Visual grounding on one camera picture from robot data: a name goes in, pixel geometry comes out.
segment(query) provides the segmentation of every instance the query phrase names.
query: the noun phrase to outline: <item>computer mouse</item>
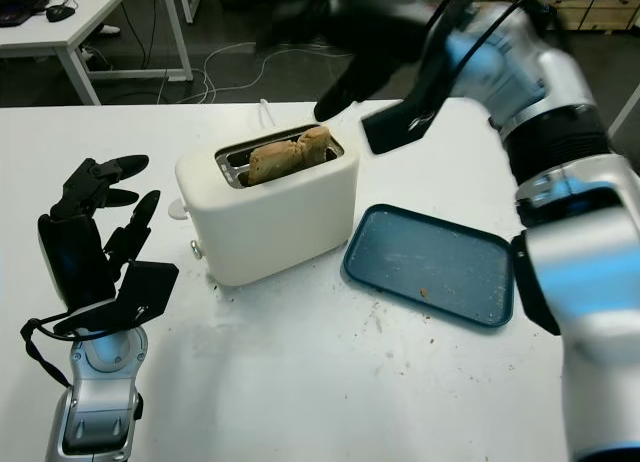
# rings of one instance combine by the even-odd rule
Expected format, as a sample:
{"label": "computer mouse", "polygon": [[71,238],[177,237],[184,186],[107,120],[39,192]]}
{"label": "computer mouse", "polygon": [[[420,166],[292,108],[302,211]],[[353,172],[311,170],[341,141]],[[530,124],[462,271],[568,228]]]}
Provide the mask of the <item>computer mouse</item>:
{"label": "computer mouse", "polygon": [[68,7],[66,5],[51,5],[47,7],[47,20],[49,22],[60,22],[61,20],[68,19],[76,13],[76,9]]}

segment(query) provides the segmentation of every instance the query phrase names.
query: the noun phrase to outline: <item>toaster slot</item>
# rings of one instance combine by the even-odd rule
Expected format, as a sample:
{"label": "toaster slot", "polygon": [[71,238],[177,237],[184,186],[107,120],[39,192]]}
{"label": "toaster slot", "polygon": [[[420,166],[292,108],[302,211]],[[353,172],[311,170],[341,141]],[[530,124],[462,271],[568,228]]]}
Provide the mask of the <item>toaster slot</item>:
{"label": "toaster slot", "polygon": [[[274,142],[285,140],[297,141],[302,134],[314,127],[318,127],[318,125],[307,125],[304,127],[298,127],[296,129],[292,129],[286,132],[280,132],[269,137],[263,137],[261,139],[233,145],[231,147],[225,147],[224,149],[216,152],[216,163],[220,171],[223,173],[225,180],[231,187],[235,189],[243,189],[249,187],[249,161],[251,158],[251,153],[255,149],[268,144],[272,144]],[[327,162],[336,160],[342,155],[344,155],[344,149],[332,137],[331,143],[326,150]]]}

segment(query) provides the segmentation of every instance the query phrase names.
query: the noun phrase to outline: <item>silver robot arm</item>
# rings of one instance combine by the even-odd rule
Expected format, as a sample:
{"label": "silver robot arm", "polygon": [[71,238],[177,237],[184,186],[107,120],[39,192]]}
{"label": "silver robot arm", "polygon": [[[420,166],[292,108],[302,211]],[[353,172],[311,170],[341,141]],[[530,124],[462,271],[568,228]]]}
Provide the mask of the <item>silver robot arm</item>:
{"label": "silver robot arm", "polygon": [[355,53],[316,106],[318,120],[370,97],[422,61],[403,101],[363,119],[372,151],[419,140],[447,97],[489,111],[518,183],[526,230],[512,242],[525,312],[564,345],[570,458],[640,460],[640,189],[609,141],[567,50],[543,41],[561,24],[536,0],[295,0],[265,40],[323,35]]}
{"label": "silver robot arm", "polygon": [[[479,10],[447,41],[457,63],[508,8]],[[576,62],[540,40],[516,10],[462,70],[451,92],[491,114],[527,227],[512,247],[532,320],[564,347],[570,458],[640,460],[640,189],[609,153]]]}
{"label": "silver robot arm", "polygon": [[[147,163],[146,156],[104,164],[86,159],[64,184],[61,200],[38,219],[44,260],[67,308],[46,319],[31,319],[21,330],[28,355],[65,387],[47,462],[118,462],[131,455],[135,423],[143,410],[135,381],[148,347],[141,325],[164,312],[178,269],[136,260],[151,232],[148,224],[160,192],[144,196],[129,224],[117,228],[104,247],[93,214],[98,208],[135,202],[137,194],[110,186]],[[52,322],[57,322],[53,330],[46,328]],[[72,382],[38,351],[31,340],[35,330],[72,342]]]}
{"label": "silver robot arm", "polygon": [[73,344],[73,383],[56,408],[47,462],[129,459],[143,408],[135,379],[146,353],[142,327]]}

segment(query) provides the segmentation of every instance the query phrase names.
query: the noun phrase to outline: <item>laptop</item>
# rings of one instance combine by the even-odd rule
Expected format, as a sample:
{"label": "laptop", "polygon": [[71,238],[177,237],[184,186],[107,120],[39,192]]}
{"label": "laptop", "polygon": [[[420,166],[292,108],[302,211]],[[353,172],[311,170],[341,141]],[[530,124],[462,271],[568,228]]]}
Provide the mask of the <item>laptop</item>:
{"label": "laptop", "polygon": [[0,27],[14,27],[36,12],[43,11],[49,0],[0,0]]}

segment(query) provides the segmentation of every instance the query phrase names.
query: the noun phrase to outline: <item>drawer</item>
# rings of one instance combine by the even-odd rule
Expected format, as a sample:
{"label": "drawer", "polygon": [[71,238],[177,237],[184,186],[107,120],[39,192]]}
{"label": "drawer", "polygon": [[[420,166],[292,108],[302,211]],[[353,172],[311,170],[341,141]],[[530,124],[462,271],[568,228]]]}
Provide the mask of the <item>drawer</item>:
{"label": "drawer", "polygon": [[580,30],[626,30],[636,9],[591,9]]}
{"label": "drawer", "polygon": [[586,8],[558,8],[558,13],[567,30],[578,30],[587,13]]}
{"label": "drawer", "polygon": [[593,0],[549,0],[549,4],[558,10],[562,9],[588,9]]}
{"label": "drawer", "polygon": [[640,0],[594,0],[594,9],[637,9]]}

